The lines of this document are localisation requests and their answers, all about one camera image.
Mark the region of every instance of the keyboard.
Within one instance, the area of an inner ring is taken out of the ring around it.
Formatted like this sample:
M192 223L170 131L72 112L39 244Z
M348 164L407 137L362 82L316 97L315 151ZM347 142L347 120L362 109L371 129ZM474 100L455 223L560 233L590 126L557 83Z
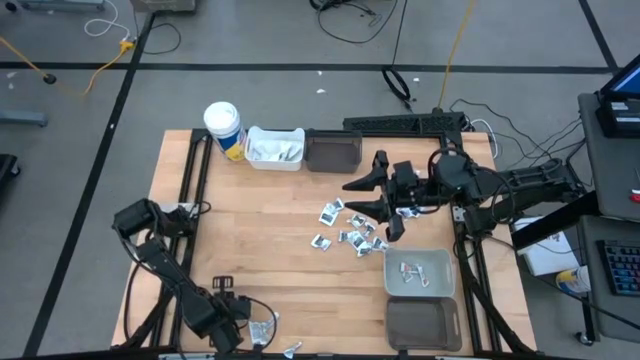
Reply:
M599 240L597 246L611 292L640 296L640 242Z
M346 118L344 130L372 132L401 132L416 135L460 131L465 124L462 112L436 112L432 114L409 114L392 116L367 116Z

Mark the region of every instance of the white bin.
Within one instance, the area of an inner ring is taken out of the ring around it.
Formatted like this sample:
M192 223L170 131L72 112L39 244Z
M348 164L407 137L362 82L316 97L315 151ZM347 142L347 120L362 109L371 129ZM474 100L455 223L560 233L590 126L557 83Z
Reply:
M300 142L302 151L300 151L291 161L266 161L253 160L250 150L252 141L257 140L286 140ZM298 171L302 167L302 158L304 156L304 130L297 128L294 131L266 131L257 126L252 126L247 135L247 145L244 148L244 156L255 169L258 170L280 170L280 171Z

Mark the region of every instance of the wooden tabletop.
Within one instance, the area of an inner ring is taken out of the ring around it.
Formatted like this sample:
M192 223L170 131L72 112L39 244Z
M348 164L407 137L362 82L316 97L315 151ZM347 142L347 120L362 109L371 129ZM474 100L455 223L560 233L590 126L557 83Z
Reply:
M159 203L178 199L190 130L165 133L149 198ZM463 134L464 148L481 165L493 167L486 134ZM298 341L303 353L394 354L385 336L385 309L388 295L383 282L383 254L357 258L354 249L338 243L340 230L352 229L346 222L351 210L343 210L333 227L318 221L327 202L337 196L343 201L375 200L374 192L346 192L341 186L367 174L376 150L386 150L390 163L410 160L417 170L426 171L429 155L439 148L431 139L365 138L363 160L355 174L325 174L254 170L248 162L224 159L215 147L211 157L205 200L212 211L200 219L191 277L211 290L211 279L232 275L236 294L251 296L270 305L280 314L277 336L267 352L282 352ZM199 169L194 170L195 187ZM381 225L376 234L384 238ZM399 248L447 249L451 253L453 226L449 206L435 214L410 219L406 232L394 244ZM322 252L311 247L316 234L332 240ZM500 226L495 237L511 241L509 231ZM493 301L523 342L536 348L520 274L513 251L492 241L482 244ZM463 346L457 352L471 355L467 314L458 262L452 257L456 277L453 298L458 306ZM130 331L144 320L156 303L160 281L140 271L131 295ZM173 306L167 311L164 343L168 340ZM265 321L268 313L254 306L252 318ZM489 349L484 313L479 311L483 347ZM122 343L121 309L113 344ZM241 348L251 348L248 332ZM181 345L185 351L211 351L208 339L197 338L183 325ZM412 351L411 354L446 354L443 351Z

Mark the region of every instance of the white cable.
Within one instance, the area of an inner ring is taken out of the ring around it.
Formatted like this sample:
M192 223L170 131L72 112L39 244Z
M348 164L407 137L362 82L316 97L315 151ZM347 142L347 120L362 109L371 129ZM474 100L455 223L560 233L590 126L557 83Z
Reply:
M494 147L494 153L493 153L493 158L497 158L498 157L498 140L496 139L496 135L493 133L493 129L491 128L491 125L489 125L489 123L484 120L484 119L475 119L471 122L471 125L481 122L483 123L487 129L489 129L489 136L491 136L491 138L493 138L493 147Z
M110 1L110 0L105 0L105 2L109 3L109 5L111 5L111 7L113 7L113 10L115 11L115 16L113 17L113 20L109 21L109 20L105 20L105 19L92 19L87 21L84 24L84 32L85 34L91 36L91 37L98 37L98 36L102 36L104 34L106 34L109 30L111 30L111 27L115 26L115 27L119 27L121 29L124 29L127 31L127 36L125 36L124 39L122 39L123 41L128 41L129 37L131 36L131 31L129 31L129 29L126 26L120 25L118 23L116 23L116 21L118 20L118 8ZM93 23L104 23L107 24L107 27L98 32L98 33L92 33L89 31L89 24L93 24Z

